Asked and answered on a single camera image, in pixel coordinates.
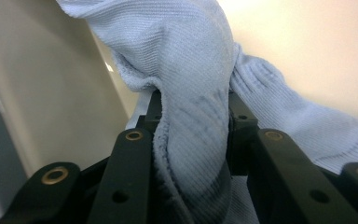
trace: brass insert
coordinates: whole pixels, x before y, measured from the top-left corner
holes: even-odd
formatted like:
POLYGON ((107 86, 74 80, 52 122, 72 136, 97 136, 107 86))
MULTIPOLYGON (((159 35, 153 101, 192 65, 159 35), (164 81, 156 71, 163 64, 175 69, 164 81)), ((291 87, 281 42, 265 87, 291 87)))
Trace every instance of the brass insert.
POLYGON ((58 166, 46 172, 42 177, 45 185, 54 185, 63 181, 69 175, 68 170, 63 166, 58 166))
POLYGON ((265 132, 264 135, 273 141, 281 141, 283 139, 283 135, 281 133, 273 131, 265 132))
POLYGON ((130 141, 137 141, 139 139, 142 139, 144 135, 141 132, 133 131, 126 134, 126 138, 130 141))

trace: light blue cloth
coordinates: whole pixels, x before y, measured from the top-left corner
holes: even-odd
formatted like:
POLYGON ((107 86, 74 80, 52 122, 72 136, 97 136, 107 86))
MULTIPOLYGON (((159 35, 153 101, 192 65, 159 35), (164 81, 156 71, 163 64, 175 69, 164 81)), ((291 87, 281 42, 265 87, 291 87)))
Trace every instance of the light blue cloth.
MULTIPOLYGON (((154 138, 159 222, 256 222, 246 178, 231 179, 225 163, 229 87, 262 128, 289 133, 315 163, 338 172, 358 161, 358 119, 303 100, 272 65, 243 54, 215 1, 58 2, 111 48, 133 91, 161 91, 154 138)), ((145 110, 147 94, 128 127, 145 110)))

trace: fabric fold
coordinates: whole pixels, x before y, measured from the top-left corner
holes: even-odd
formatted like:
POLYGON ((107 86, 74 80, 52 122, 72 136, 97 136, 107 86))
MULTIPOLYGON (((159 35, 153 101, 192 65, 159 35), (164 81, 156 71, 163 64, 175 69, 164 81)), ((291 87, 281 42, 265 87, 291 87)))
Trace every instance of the fabric fold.
POLYGON ((225 155, 233 40, 217 2, 58 3, 68 15, 85 19, 110 47, 130 89, 161 91, 154 137, 156 178, 165 199, 161 221, 223 222, 231 197, 225 155))

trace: beige surface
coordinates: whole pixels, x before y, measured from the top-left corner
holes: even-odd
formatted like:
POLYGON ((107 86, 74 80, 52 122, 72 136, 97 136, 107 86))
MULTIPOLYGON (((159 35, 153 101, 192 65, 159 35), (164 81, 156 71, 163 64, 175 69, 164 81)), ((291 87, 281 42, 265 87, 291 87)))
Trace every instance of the beige surface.
POLYGON ((88 25, 55 1, 0 1, 0 105, 28 175, 107 157, 128 120, 88 25))
POLYGON ((219 0, 236 41, 304 97, 358 118, 358 1, 219 0))
POLYGON ((113 85, 118 93, 120 102, 123 105, 124 111, 126 112, 127 117, 130 118, 133 110, 135 109, 136 101, 138 100, 138 93, 130 91, 124 83, 116 68, 115 62, 112 59, 110 48, 108 48, 96 35, 93 36, 109 72, 109 76, 112 79, 113 85))

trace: wrinkled fabric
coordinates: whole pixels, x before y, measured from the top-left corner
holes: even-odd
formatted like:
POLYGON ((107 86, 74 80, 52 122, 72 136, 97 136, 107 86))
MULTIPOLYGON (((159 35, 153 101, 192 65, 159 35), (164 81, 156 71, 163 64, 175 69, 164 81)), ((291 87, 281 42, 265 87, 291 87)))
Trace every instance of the wrinkled fabric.
POLYGON ((126 84, 141 92, 127 128, 145 113, 151 91, 161 91, 157 222, 257 222, 246 177, 230 178, 225 162, 229 88, 261 128, 289 133, 314 163, 339 173, 358 161, 358 119, 301 98, 274 66, 244 54, 215 1, 58 3, 87 20, 126 84))
POLYGON ((154 137, 160 221, 221 223, 231 198, 225 155, 234 66, 223 10, 211 0, 58 3, 112 50, 131 90, 161 91, 154 137))

